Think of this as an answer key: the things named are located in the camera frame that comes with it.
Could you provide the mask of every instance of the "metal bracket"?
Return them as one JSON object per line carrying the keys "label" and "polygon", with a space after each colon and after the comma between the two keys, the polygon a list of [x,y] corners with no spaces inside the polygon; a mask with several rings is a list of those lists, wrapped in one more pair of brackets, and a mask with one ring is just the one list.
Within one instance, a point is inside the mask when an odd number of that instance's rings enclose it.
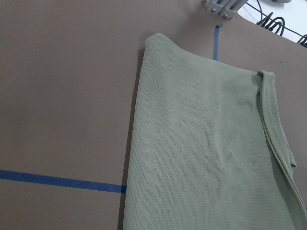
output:
{"label": "metal bracket", "polygon": [[221,15],[226,19],[232,19],[247,1],[248,0],[204,0],[203,6],[212,13]]}

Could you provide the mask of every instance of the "cardboard surface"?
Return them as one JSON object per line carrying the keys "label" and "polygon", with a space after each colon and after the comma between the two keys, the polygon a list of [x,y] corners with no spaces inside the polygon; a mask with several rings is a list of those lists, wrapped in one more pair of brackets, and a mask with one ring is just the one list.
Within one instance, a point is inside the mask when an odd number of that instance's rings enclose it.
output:
{"label": "cardboard surface", "polygon": [[[0,9],[1,170],[126,185],[145,39],[163,33],[212,58],[214,28],[223,23],[219,61],[276,75],[294,179],[307,203],[302,46],[239,15],[224,20],[198,0],[0,1]],[[0,229],[121,229],[124,195],[0,183]],[[58,205],[50,211],[45,199]]]}

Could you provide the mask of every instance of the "blue painter's tape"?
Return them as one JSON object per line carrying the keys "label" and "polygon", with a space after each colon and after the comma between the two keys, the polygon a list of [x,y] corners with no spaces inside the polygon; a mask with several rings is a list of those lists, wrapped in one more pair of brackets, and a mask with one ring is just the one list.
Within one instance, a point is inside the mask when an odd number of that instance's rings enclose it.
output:
{"label": "blue painter's tape", "polygon": [[42,176],[23,172],[0,170],[0,179],[10,181],[30,182],[36,184],[48,184],[70,188],[98,190],[112,193],[126,193],[126,186],[117,184],[105,184],[92,181],[81,181],[61,177]]}
{"label": "blue painter's tape", "polygon": [[215,27],[214,31],[214,44],[213,44],[213,59],[217,61],[219,51],[219,31],[223,24],[219,24]]}

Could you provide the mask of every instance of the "waffle knit fabric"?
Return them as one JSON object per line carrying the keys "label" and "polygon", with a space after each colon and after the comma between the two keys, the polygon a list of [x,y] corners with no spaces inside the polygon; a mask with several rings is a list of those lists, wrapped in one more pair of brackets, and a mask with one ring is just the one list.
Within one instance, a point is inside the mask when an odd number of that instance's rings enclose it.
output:
{"label": "waffle knit fabric", "polygon": [[147,38],[124,230],[307,230],[274,80]]}

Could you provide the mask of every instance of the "green fabric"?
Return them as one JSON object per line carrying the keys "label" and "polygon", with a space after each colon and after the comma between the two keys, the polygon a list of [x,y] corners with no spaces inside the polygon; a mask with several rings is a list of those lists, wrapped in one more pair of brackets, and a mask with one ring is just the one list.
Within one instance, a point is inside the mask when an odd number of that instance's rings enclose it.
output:
{"label": "green fabric", "polygon": [[274,80],[149,37],[124,230],[306,230]]}

